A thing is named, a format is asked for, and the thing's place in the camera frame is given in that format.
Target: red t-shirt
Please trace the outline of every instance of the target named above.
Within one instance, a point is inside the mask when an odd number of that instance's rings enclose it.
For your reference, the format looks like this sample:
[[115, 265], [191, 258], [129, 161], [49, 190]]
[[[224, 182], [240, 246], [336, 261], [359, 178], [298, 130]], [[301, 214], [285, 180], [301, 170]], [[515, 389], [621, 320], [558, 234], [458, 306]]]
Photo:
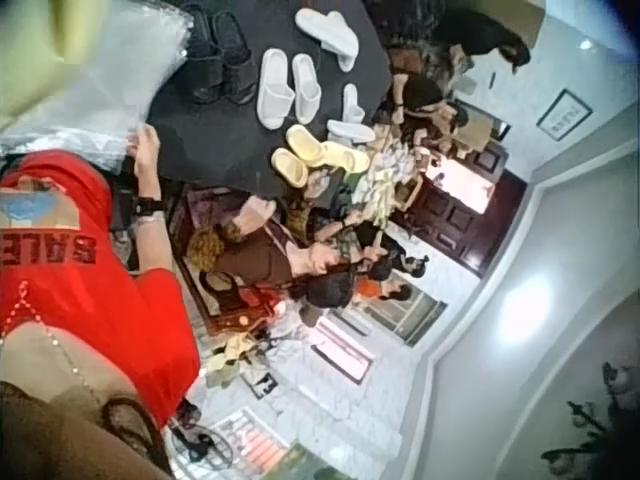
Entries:
[[[57, 187], [33, 188], [43, 181]], [[26, 281], [25, 300], [43, 322], [117, 365], [158, 425], [166, 425], [200, 367], [175, 275], [127, 274], [109, 239], [109, 187], [78, 157], [32, 154], [0, 187], [0, 319]], [[11, 328], [32, 317], [21, 308]]]

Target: white slipper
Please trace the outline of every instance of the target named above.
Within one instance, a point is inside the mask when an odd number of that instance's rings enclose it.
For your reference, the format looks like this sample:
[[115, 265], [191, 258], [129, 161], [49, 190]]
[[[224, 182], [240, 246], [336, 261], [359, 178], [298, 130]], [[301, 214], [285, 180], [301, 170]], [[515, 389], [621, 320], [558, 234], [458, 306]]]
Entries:
[[295, 22], [300, 30], [319, 40], [321, 48], [335, 53], [342, 71], [349, 72], [360, 50], [358, 37], [342, 15], [333, 13], [330, 17], [310, 8], [301, 8], [296, 13]]
[[[335, 10], [333, 10], [329, 12], [327, 17], [329, 17], [331, 20], [335, 20], [336, 22], [345, 25], [347, 28], [349, 27], [349, 25], [347, 24], [347, 21], [344, 19], [344, 17], [340, 12], [336, 12]], [[345, 55], [341, 52], [337, 52], [332, 49], [331, 45], [327, 45], [327, 44], [324, 44], [324, 45], [320, 44], [320, 47], [324, 48], [325, 50], [329, 50], [338, 56], [338, 66], [340, 67], [340, 70], [342, 70], [345, 73], [348, 73], [351, 70], [353, 70], [353, 66], [356, 63], [356, 58], [358, 57], [358, 53], [360, 50], [360, 44], [358, 44], [358, 52], [356, 52], [355, 55]]]
[[286, 148], [277, 148], [271, 155], [271, 165], [293, 188], [302, 188], [309, 179], [309, 169], [299, 157]]
[[292, 125], [285, 134], [291, 150], [310, 168], [322, 165], [324, 148], [306, 127]]
[[369, 155], [355, 148], [345, 147], [337, 142], [322, 142], [325, 154], [323, 165], [344, 168], [347, 173], [362, 173], [369, 168]]
[[295, 92], [287, 85], [289, 61], [277, 48], [270, 48], [262, 56], [257, 114], [260, 123], [269, 130], [277, 130], [289, 115]]
[[342, 90], [342, 121], [362, 123], [364, 115], [364, 110], [358, 105], [358, 88], [353, 83], [347, 83]]
[[296, 86], [296, 117], [306, 125], [311, 122], [320, 108], [322, 89], [318, 84], [313, 60], [306, 53], [299, 53], [291, 62], [293, 82]]
[[327, 128], [331, 133], [339, 137], [345, 137], [353, 143], [369, 143], [376, 139], [376, 132], [372, 128], [361, 123], [346, 123], [338, 120], [329, 120]]

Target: plastic bag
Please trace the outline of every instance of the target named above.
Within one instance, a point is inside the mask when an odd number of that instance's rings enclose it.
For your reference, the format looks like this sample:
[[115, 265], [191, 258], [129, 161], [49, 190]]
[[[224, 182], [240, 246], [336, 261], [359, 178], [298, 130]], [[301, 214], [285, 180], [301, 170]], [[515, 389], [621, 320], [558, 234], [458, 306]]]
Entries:
[[119, 172], [128, 138], [184, 62], [191, 25], [189, 15], [163, 2], [113, 0], [92, 61], [0, 133], [0, 154], [61, 148]]

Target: hand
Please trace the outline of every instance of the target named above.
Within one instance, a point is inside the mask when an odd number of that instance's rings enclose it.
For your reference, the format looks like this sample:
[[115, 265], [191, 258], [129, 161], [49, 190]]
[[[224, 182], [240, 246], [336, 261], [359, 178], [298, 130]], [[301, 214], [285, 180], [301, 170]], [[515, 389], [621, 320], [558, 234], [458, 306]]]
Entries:
[[365, 247], [362, 252], [362, 256], [373, 263], [377, 262], [380, 257], [384, 257], [389, 252], [381, 247]]
[[160, 140], [156, 129], [151, 125], [144, 125], [135, 139], [127, 147], [127, 153], [135, 159], [133, 173], [138, 178], [140, 186], [158, 183], [158, 152]]
[[404, 123], [404, 107], [396, 107], [393, 111], [393, 115], [391, 115], [391, 121], [395, 125], [400, 125]]
[[276, 202], [263, 200], [255, 195], [249, 197], [233, 219], [243, 235], [263, 227], [276, 211]]
[[360, 225], [364, 221], [364, 214], [360, 210], [354, 210], [347, 218], [344, 219], [344, 224], [347, 227], [351, 227], [354, 225]]

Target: necklace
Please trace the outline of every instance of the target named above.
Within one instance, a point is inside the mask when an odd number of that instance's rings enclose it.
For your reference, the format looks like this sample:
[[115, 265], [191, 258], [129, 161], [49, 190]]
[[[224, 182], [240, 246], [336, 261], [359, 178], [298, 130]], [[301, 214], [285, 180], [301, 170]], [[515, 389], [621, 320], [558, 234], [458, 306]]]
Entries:
[[58, 338], [53, 333], [53, 331], [49, 328], [49, 326], [46, 323], [44, 323], [40, 314], [31, 305], [31, 303], [27, 301], [26, 298], [29, 292], [28, 287], [29, 287], [29, 283], [26, 280], [23, 280], [22, 282], [20, 282], [20, 285], [18, 287], [18, 295], [20, 296], [20, 299], [15, 303], [15, 305], [11, 309], [11, 312], [9, 313], [9, 316], [4, 320], [2, 333], [0, 334], [0, 351], [4, 346], [4, 342], [6, 340], [9, 328], [16, 321], [16, 317], [18, 313], [23, 309], [26, 310], [28, 314], [30, 314], [31, 318], [33, 318], [33, 320], [35, 320], [35, 322], [38, 323], [44, 329], [44, 332], [49, 342], [53, 346], [54, 350], [57, 350], [58, 352], [60, 352], [60, 354], [64, 357], [67, 364], [71, 368], [71, 373], [78, 379], [80, 385], [91, 394], [91, 396], [93, 397], [93, 400], [96, 402], [96, 405], [101, 406], [103, 402], [100, 400], [100, 397], [96, 394], [95, 390], [91, 387], [91, 385], [89, 385], [89, 382], [87, 381], [82, 371], [77, 367], [77, 365], [75, 364], [71, 356], [64, 350], [64, 348], [62, 348], [62, 345], [60, 344], [60, 340], [58, 340]]

